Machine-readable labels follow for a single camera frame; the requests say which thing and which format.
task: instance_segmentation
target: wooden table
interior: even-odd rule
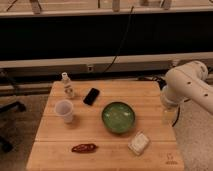
[[[54,114],[54,105],[66,96],[61,82],[54,82],[27,164],[28,171],[183,171],[175,135],[170,125],[162,124],[160,90],[156,82],[82,81],[73,82],[76,97],[75,119],[71,124]],[[94,87],[100,95],[93,106],[83,103]],[[133,130],[114,135],[101,120],[103,108],[114,101],[129,104],[136,113]],[[141,156],[127,147],[138,131],[151,140]],[[95,153],[78,154],[71,148],[95,143]]]

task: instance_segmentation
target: shelf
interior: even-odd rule
[[[112,0],[39,0],[42,12],[35,15],[29,0],[17,0],[7,11],[12,1],[0,0],[0,17],[114,15],[129,13],[132,6],[136,14],[213,11],[209,0],[173,0],[169,10],[160,8],[158,0],[149,0],[148,6],[140,6],[139,0],[121,0],[119,12],[112,10]]]

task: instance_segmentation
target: smartphone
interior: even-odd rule
[[[83,102],[91,106],[95,99],[98,97],[99,93],[100,91],[98,89],[92,88],[83,100]]]

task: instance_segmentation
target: black wall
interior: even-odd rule
[[[115,55],[128,15],[0,19],[0,59]],[[133,14],[121,55],[213,51],[213,12]]]

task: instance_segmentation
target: chair wheel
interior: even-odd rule
[[[24,105],[24,104],[22,104],[22,103],[19,103],[19,105],[18,105],[18,109],[19,109],[21,112],[26,111],[26,107],[25,107],[25,105]]]
[[[5,144],[2,145],[2,150],[5,153],[10,152],[12,149],[13,149],[13,146],[10,143],[5,143]]]

